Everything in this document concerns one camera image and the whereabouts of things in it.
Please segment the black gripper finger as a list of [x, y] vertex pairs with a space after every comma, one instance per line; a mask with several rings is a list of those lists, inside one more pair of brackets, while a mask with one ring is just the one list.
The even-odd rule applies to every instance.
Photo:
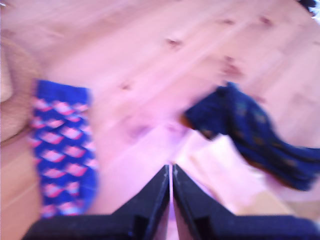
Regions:
[[173, 165], [173, 197], [195, 240], [236, 240], [235, 215], [206, 194], [178, 165]]
[[164, 165], [129, 201], [111, 214], [118, 220], [133, 219], [132, 240], [153, 239], [170, 200], [170, 170]]

